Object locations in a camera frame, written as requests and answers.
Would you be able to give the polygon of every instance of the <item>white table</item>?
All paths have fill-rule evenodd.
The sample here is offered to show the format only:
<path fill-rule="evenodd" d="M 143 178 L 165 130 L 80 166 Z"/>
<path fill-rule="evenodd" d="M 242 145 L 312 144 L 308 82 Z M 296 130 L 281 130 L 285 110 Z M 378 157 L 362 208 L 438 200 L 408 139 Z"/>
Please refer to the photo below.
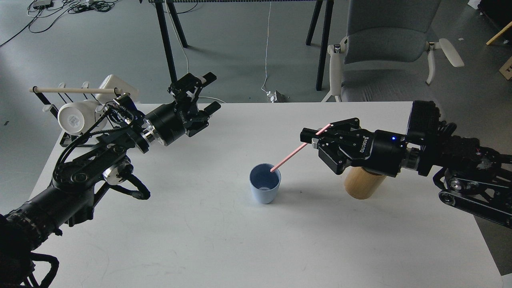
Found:
<path fill-rule="evenodd" d="M 50 236 L 36 252 L 60 260 L 51 287 L 501 287 L 473 216 L 441 203 L 431 177 L 414 171 L 356 200 L 344 191 L 346 173 L 340 179 L 306 147 L 280 168 L 274 202 L 253 200 L 250 169 L 279 162 L 303 127 L 359 117 L 369 131 L 404 133 L 410 108 L 223 104 L 192 138 L 131 149 L 151 198 L 109 191 L 94 220 Z M 60 152 L 55 146 L 32 196 Z"/>

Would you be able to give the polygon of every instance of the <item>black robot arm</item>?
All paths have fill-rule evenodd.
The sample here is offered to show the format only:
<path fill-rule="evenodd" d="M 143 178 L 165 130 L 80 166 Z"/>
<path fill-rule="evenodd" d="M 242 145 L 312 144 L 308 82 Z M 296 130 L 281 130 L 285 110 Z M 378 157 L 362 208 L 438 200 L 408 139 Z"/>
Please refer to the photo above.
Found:
<path fill-rule="evenodd" d="M 58 261 L 55 257 L 32 253 L 52 233 L 62 235 L 59 227 L 70 227 L 93 219 L 94 207 L 108 189 L 146 200 L 150 192 L 135 177 L 134 167 L 126 152 L 137 147 L 142 153 L 158 140 L 167 146 L 180 136 L 189 137 L 208 126 L 210 116 L 220 108 L 214 102 L 199 110 L 197 100 L 202 88 L 216 79 L 208 73 L 203 77 L 186 74 L 171 85 L 169 92 L 174 100 L 144 115 L 138 111 L 128 95 L 121 95 L 105 107 L 104 114 L 83 135 L 65 148 L 52 174 L 48 188 L 25 202 L 9 214 L 0 215 L 0 286 L 48 287 L 56 275 Z M 108 117 L 117 127 L 92 132 L 96 125 Z M 66 161 L 79 144 L 92 136 L 98 144 L 90 151 Z M 137 190 L 122 186 L 125 180 Z M 104 181 L 95 193 L 95 185 Z M 51 264 L 50 272 L 38 284 L 34 279 L 35 261 Z"/>
<path fill-rule="evenodd" d="M 313 143 L 338 175 L 354 166 L 391 177 L 405 167 L 427 176 L 432 166 L 440 166 L 434 184 L 442 189 L 442 202 L 512 228 L 512 172 L 502 167 L 512 156 L 482 147 L 476 138 L 453 136 L 456 125 L 439 117 L 432 101 L 414 101 L 405 135 L 370 132 L 353 118 L 332 123 L 320 135 L 304 128 L 301 141 Z"/>

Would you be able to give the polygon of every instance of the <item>light blue plastic cup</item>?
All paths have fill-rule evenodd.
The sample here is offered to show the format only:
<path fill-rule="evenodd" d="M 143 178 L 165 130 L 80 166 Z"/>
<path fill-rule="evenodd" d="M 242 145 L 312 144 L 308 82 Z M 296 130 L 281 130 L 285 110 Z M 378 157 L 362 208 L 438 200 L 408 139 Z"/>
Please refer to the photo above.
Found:
<path fill-rule="evenodd" d="M 249 174 L 252 195 L 261 204 L 269 204 L 278 194 L 281 173 L 279 170 L 270 172 L 272 164 L 258 164 L 252 168 Z"/>

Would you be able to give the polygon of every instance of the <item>gray chair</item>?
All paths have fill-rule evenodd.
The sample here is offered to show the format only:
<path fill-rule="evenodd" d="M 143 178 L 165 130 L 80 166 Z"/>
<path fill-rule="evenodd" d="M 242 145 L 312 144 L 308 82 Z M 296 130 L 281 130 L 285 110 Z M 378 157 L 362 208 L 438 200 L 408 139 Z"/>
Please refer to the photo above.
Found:
<path fill-rule="evenodd" d="M 428 88 L 435 73 L 433 51 L 442 49 L 455 67 L 464 65 L 448 40 L 427 42 L 427 31 L 439 3 L 440 0 L 351 0 L 347 36 L 339 45 L 328 47 L 331 90 L 323 101 L 331 96 L 336 101 L 436 101 Z M 407 70 L 344 71 L 344 64 L 363 61 L 413 62 L 423 52 L 427 52 L 429 63 L 426 81 Z"/>

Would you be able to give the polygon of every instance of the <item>cardboard box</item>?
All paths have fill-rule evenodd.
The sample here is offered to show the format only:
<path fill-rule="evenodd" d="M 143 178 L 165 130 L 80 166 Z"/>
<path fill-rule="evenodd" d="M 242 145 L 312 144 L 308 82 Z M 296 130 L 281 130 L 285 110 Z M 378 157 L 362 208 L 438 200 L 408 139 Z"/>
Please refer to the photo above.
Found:
<path fill-rule="evenodd" d="M 500 73 L 503 74 L 507 80 L 512 78 L 512 57 L 500 68 Z"/>

